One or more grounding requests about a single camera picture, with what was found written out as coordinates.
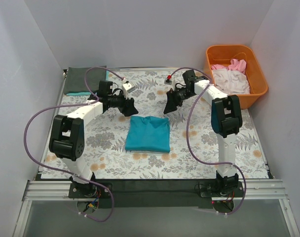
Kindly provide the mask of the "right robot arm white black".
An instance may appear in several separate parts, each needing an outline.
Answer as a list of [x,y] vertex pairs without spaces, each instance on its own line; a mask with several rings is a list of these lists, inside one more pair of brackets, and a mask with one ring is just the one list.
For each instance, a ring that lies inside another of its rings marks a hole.
[[239,98],[227,95],[212,85],[206,74],[197,76],[195,70],[186,68],[182,74],[184,83],[176,83],[172,75],[168,75],[164,83],[172,88],[166,93],[167,103],[164,114],[177,110],[186,99],[195,96],[204,98],[211,106],[211,126],[218,140],[218,162],[216,178],[207,190],[226,196],[238,188],[239,176],[242,174],[235,164],[235,143],[240,128],[242,115]]

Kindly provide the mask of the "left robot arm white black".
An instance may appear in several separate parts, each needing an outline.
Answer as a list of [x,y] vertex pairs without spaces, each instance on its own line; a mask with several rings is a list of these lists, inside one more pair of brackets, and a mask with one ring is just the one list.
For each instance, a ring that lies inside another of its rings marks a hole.
[[85,197],[93,197],[97,185],[93,172],[82,156],[85,148],[85,127],[109,108],[117,108],[125,117],[138,113],[130,92],[135,86],[124,80],[121,88],[113,89],[113,82],[100,81],[98,90],[87,99],[84,106],[63,116],[56,115],[53,120],[49,150],[60,158],[72,173],[71,181]]

